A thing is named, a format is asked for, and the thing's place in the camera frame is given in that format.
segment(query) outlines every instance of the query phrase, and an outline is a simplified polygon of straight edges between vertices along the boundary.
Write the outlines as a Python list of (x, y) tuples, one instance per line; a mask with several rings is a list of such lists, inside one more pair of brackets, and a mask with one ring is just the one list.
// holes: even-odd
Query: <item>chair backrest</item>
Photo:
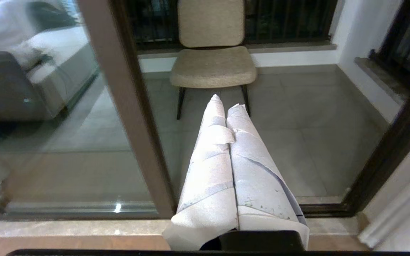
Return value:
[(186, 47), (239, 45), (245, 36), (243, 0), (179, 0), (179, 40)]

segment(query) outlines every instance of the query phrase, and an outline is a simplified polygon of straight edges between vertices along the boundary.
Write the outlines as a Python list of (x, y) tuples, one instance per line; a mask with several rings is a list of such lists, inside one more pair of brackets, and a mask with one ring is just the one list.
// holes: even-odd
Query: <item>black chair leg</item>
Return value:
[(184, 100), (184, 93), (186, 92), (185, 87), (180, 87), (179, 88), (179, 94), (178, 94), (178, 109), (177, 109), (177, 120), (181, 117), (181, 107), (183, 106), (183, 100)]
[(248, 98), (248, 88), (246, 88), (246, 84), (241, 85), (241, 90), (243, 91), (243, 98), (245, 99), (245, 106), (248, 115), (251, 116), (251, 110), (249, 109), (249, 98)]

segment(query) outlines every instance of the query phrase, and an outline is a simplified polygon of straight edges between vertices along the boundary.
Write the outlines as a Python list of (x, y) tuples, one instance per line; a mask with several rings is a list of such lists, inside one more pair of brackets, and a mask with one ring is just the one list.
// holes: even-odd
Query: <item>paper roll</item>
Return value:
[(235, 135), (230, 148), (239, 230), (295, 230), (307, 248), (309, 228), (303, 212), (244, 105), (229, 109), (227, 127)]
[(228, 145), (234, 141), (222, 102), (214, 95), (202, 118), (177, 213), (162, 234), (172, 250), (198, 250), (238, 228)]

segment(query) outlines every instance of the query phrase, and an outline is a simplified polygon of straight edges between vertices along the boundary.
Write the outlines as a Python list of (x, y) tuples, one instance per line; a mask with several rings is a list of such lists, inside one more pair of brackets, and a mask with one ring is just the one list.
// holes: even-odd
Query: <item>window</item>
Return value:
[[(141, 50), (181, 48), (178, 0), (130, 1), (131, 22)], [(244, 44), (312, 42), (330, 39), (337, 0), (245, 0)]]
[(370, 58), (410, 89), (410, 0), (402, 4), (379, 52)]

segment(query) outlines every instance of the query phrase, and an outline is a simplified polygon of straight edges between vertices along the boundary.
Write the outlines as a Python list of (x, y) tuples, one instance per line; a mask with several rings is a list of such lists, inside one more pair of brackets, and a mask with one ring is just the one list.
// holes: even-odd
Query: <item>beige chair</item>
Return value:
[(238, 46), (245, 36), (243, 0), (179, 0), (179, 52), (170, 82), (179, 87), (177, 120), (186, 88), (241, 86), (246, 109), (246, 84), (257, 76), (248, 50)]

